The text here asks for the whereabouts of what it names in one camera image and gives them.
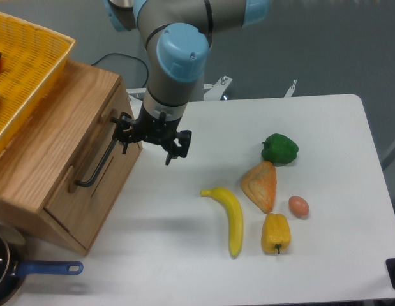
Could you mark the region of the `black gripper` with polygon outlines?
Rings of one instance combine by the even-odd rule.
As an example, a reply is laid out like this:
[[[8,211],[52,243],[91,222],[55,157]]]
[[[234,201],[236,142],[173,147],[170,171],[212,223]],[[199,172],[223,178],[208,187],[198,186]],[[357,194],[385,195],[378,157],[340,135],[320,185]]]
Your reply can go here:
[[[126,154],[130,144],[146,141],[164,145],[166,165],[173,159],[186,158],[188,155],[192,132],[177,131],[180,119],[167,121],[155,118],[145,108],[141,108],[136,121],[130,114],[121,112],[118,117],[112,117],[111,122],[115,124],[112,139],[122,146],[122,154]]]

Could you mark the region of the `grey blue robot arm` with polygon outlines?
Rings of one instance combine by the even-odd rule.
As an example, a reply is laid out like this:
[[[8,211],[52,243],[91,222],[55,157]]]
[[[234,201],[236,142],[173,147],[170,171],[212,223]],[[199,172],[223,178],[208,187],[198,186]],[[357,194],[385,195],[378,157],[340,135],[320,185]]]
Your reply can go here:
[[[113,118],[113,140],[123,147],[145,141],[167,152],[166,163],[185,158],[191,131],[177,127],[203,76],[215,32],[262,21],[268,1],[105,1],[118,31],[136,29],[151,73],[137,119]]]

